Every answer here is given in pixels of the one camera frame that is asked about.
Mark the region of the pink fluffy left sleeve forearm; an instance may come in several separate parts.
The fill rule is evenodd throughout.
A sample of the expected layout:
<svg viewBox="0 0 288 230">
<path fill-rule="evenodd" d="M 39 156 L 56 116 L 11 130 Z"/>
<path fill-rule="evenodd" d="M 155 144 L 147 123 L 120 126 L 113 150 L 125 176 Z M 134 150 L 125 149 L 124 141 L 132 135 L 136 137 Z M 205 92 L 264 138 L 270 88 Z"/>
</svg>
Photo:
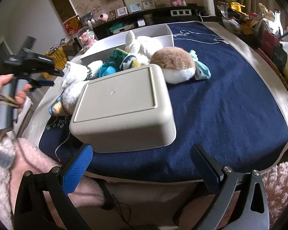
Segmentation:
<svg viewBox="0 0 288 230">
<path fill-rule="evenodd" d="M 24 138 L 0 139 L 0 220 L 7 229 L 13 229 L 12 217 L 23 173 L 44 173 L 57 165 Z"/>
</svg>

